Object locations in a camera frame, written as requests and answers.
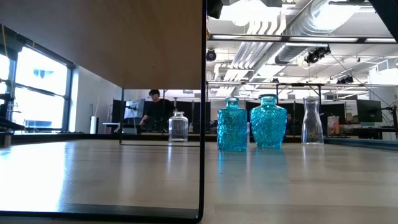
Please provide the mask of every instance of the ceiling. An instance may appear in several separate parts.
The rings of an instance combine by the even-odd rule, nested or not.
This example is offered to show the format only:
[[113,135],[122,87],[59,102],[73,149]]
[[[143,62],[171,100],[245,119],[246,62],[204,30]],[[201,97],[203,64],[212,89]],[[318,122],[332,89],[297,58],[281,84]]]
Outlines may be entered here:
[[199,89],[202,0],[1,0],[0,23],[124,88]]
[[[303,7],[308,1],[296,1],[297,5],[294,8],[297,13],[301,7]],[[217,21],[210,19],[208,22],[208,28],[213,34],[243,34],[245,27],[238,27],[231,21]],[[338,36],[375,36],[375,37],[391,37],[388,29],[381,21],[380,17],[370,7],[363,8],[351,16],[347,22],[342,26],[333,31],[330,35]],[[217,53],[218,61],[207,63],[207,70],[213,71],[216,63],[221,63],[225,60],[225,63],[231,63],[234,59],[236,52],[239,49],[240,42],[208,42],[207,47],[209,49],[215,49]],[[369,44],[330,44],[331,54],[335,55],[335,58],[328,56],[320,60],[317,64],[306,69],[302,67],[302,58],[298,58],[297,66],[288,66],[283,69],[285,82],[306,82],[308,76],[312,82],[327,82],[330,81],[332,75],[339,74],[345,71],[346,68],[362,68],[363,70],[356,71],[354,75],[359,78],[362,82],[367,81],[368,70],[366,67],[373,66],[374,64],[366,63],[367,61],[373,61],[375,58],[383,56],[397,56],[398,57],[398,45],[369,45]]]

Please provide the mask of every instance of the security camera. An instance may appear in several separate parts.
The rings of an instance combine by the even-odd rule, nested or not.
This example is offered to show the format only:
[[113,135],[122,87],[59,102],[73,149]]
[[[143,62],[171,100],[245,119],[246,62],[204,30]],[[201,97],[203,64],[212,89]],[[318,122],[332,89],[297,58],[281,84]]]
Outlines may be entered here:
[[213,49],[208,49],[206,53],[206,61],[214,62],[217,58],[217,54]]

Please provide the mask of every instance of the computer monitor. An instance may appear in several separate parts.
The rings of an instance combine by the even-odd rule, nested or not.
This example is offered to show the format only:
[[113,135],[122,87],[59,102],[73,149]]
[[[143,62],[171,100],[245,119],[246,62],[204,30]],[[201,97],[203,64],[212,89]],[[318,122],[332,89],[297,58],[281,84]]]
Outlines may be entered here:
[[381,103],[375,100],[356,100],[359,122],[383,122]]
[[124,110],[124,119],[143,117],[144,104],[145,104],[145,99],[127,101]]

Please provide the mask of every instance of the table surface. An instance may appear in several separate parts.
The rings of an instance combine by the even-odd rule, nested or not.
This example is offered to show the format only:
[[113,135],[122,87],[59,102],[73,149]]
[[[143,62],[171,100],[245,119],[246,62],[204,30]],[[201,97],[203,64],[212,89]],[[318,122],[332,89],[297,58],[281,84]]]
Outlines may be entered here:
[[[398,219],[396,152],[330,144],[284,144],[282,150],[250,144],[233,152],[207,142],[205,157],[202,223]],[[198,167],[199,147],[110,140],[12,146],[0,149],[0,209],[56,210],[59,203],[196,208]],[[1,224],[47,222],[86,223],[0,218]]]

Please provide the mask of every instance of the black cable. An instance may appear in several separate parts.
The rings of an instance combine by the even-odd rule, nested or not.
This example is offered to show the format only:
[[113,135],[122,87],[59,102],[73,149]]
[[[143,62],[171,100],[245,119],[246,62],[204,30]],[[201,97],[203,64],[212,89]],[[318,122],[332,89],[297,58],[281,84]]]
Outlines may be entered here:
[[[344,65],[342,65],[342,64],[335,58],[334,55],[332,55],[331,53],[330,53],[330,55],[336,60],[337,63],[339,63],[346,71],[348,71],[348,69],[347,69],[346,67],[344,67]],[[365,84],[363,84],[360,80],[358,80],[353,74],[351,74],[351,76],[352,76],[353,78],[355,78],[355,80],[358,81],[363,87],[365,87],[366,89],[368,89],[368,91],[371,92],[374,96],[376,96],[377,98],[379,98],[383,103],[385,103],[386,105],[389,105],[389,104],[388,104],[387,102],[385,102],[380,96],[377,96],[369,87],[365,86]]]

